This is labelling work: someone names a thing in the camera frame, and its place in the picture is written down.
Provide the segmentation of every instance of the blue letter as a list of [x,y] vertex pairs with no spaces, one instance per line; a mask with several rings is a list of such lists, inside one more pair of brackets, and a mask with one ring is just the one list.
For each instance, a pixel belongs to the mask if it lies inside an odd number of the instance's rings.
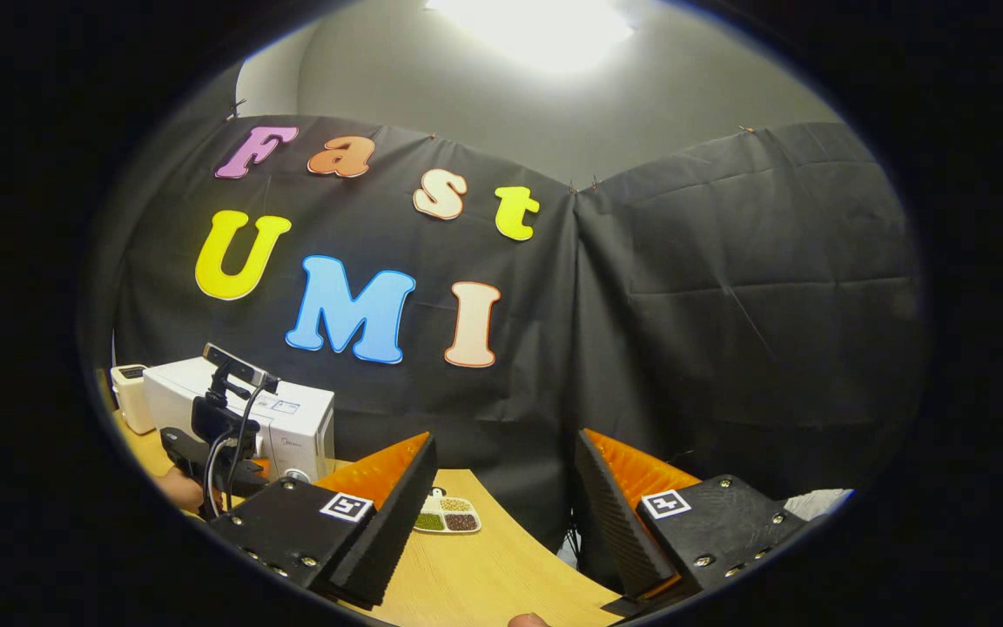
[[286,333],[290,346],[304,350],[323,347],[320,337],[320,317],[327,326],[331,349],[342,353],[346,343],[363,324],[362,339],[354,344],[354,356],[359,360],[397,364],[401,349],[397,347],[397,328],[401,324],[401,308],[405,297],[417,282],[410,275],[382,270],[362,289],[358,298],[351,298],[346,284],[343,263],[331,257],[314,254],[301,263],[307,273],[307,288],[300,303],[296,328]]

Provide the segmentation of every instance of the black fabric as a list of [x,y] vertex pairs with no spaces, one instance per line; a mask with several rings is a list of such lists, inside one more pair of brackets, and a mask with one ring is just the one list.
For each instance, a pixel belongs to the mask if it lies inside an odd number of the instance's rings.
[[[254,126],[298,138],[240,180],[215,171]],[[358,179],[307,172],[338,135],[377,147]],[[415,211],[423,172],[463,176],[462,215]],[[541,203],[513,241],[493,225],[498,187]],[[292,222],[258,289],[204,296],[196,258],[223,209]],[[236,273],[255,231],[239,231]],[[841,123],[805,123],[689,148],[597,189],[421,132],[346,119],[264,115],[221,123],[150,202],[126,254],[115,318],[119,361],[184,360],[213,341],[285,380],[332,389],[337,452],[354,458],[415,432],[440,467],[469,467],[547,548],[569,505],[585,572],[601,564],[573,468],[574,429],[671,459],[701,478],[729,473],[772,499],[859,488],[915,415],[927,357],[908,228],[887,177]],[[398,365],[349,350],[288,346],[311,254],[343,262],[352,294],[381,270],[417,282]],[[489,368],[446,364],[451,283],[497,287]]]

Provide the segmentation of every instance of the wooden table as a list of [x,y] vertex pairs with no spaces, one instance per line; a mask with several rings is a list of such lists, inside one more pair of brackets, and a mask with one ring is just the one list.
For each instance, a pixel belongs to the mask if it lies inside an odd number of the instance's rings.
[[[136,435],[122,417],[115,422],[147,473],[160,477],[169,472],[173,464],[156,431]],[[337,461],[337,467],[343,465],[349,461]],[[618,595],[547,551],[469,469],[440,468],[432,484],[449,497],[469,500],[481,519],[481,532],[411,533],[385,602],[372,611],[343,603],[346,607],[403,627],[505,627],[514,616],[530,611],[554,627],[605,627],[620,620],[600,610]]]

